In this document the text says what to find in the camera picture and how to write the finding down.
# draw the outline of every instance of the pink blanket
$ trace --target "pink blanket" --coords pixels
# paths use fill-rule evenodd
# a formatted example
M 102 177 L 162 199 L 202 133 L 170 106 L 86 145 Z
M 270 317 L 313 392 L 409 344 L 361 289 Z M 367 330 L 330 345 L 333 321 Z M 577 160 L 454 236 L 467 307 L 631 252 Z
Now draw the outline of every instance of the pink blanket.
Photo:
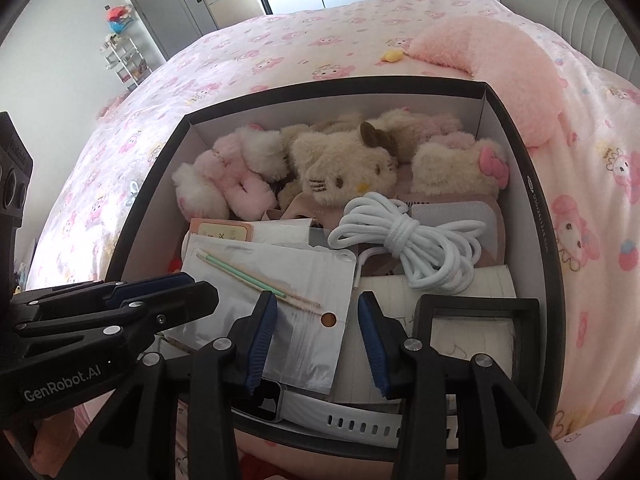
M 640 92 L 495 0 L 373 0 L 266 16 L 201 38 L 94 131 L 50 213 L 28 287 L 105 275 L 137 189 L 185 113 L 312 80 L 468 77 L 413 59 L 379 62 L 385 50 L 407 47 L 454 14 L 519 27 L 554 60 L 564 89 L 568 138 L 555 136 L 530 152 L 552 211 L 566 294 L 566 363 L 553 436 L 609 414 L 640 412 Z

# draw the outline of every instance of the pink plush pillow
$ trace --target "pink plush pillow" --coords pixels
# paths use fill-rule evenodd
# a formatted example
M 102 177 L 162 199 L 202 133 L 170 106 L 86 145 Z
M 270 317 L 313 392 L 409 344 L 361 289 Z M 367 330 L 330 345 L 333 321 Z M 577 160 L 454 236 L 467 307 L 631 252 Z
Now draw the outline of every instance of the pink plush pillow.
M 486 16 L 443 18 L 418 35 L 407 54 L 489 83 L 528 148 L 562 131 L 564 97 L 553 61 L 513 25 Z

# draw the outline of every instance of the gray door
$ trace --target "gray door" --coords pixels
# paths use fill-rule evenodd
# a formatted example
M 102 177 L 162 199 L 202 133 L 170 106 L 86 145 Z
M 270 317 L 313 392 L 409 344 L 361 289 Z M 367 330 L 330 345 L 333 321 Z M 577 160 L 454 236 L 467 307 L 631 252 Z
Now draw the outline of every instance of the gray door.
M 202 0 L 131 0 L 131 3 L 165 59 L 217 29 Z

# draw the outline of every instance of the pink bow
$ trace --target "pink bow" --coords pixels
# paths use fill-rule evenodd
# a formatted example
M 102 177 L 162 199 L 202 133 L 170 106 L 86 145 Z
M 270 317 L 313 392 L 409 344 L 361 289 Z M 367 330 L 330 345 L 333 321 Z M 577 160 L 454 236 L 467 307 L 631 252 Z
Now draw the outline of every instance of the pink bow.
M 486 176 L 492 176 L 496 180 L 499 189 L 507 187 L 509 181 L 509 167 L 507 163 L 500 160 L 494 150 L 485 146 L 480 150 L 480 171 Z

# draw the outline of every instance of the white rope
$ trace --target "white rope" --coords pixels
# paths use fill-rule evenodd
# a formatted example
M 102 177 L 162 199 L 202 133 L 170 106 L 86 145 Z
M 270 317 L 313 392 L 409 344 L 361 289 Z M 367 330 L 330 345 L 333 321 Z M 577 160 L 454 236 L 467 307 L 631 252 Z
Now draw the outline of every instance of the white rope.
M 411 288 L 457 294 L 473 281 L 474 264 L 480 259 L 477 238 L 486 224 L 459 220 L 428 227 L 411 218 L 409 207 L 369 192 L 344 208 L 340 225 L 328 237 L 329 246 L 343 249 L 355 244 L 381 244 L 362 251 L 354 286 L 358 286 L 364 262 L 372 254 L 389 252 L 399 258 Z

